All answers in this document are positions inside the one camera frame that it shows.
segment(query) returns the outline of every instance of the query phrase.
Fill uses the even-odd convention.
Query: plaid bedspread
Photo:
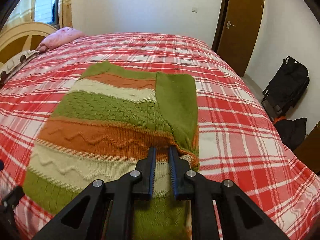
[[[188,73],[196,81],[200,171],[231,179],[290,237],[302,239],[320,214],[320,179],[285,147],[259,102],[202,41],[114,33],[79,38],[32,60],[0,90],[0,195],[22,185],[33,141],[62,96],[91,64]],[[52,216],[25,196],[15,209],[31,238]]]

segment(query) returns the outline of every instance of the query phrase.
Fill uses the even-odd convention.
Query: door
[[[260,29],[264,0],[229,0],[218,55],[243,76]]]

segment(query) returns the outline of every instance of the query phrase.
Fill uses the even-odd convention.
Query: pillow
[[[28,62],[39,55],[38,51],[25,50],[9,59],[4,65],[0,66],[0,88],[10,80]]]
[[[64,27],[45,37],[40,42],[36,50],[40,53],[44,53],[81,37],[85,37],[83,32],[74,28]]]

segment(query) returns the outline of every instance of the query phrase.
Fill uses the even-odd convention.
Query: gray floor
[[[263,99],[262,89],[247,74],[244,74],[244,76],[241,79],[250,89],[251,93],[254,94],[257,100],[261,103]]]

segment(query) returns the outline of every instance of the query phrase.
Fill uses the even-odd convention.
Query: metal bolt
[[[140,175],[140,171],[136,171],[136,170],[131,171],[131,172],[130,172],[130,175],[131,175],[132,177],[138,177],[138,176]]]
[[[223,182],[223,184],[226,186],[226,187],[232,187],[233,186],[233,181],[230,180],[230,179],[227,179]]]
[[[197,173],[195,171],[187,171],[186,174],[188,177],[194,177],[197,175]]]
[[[92,185],[94,187],[101,187],[102,186],[102,180],[96,179],[94,182],[92,182]]]

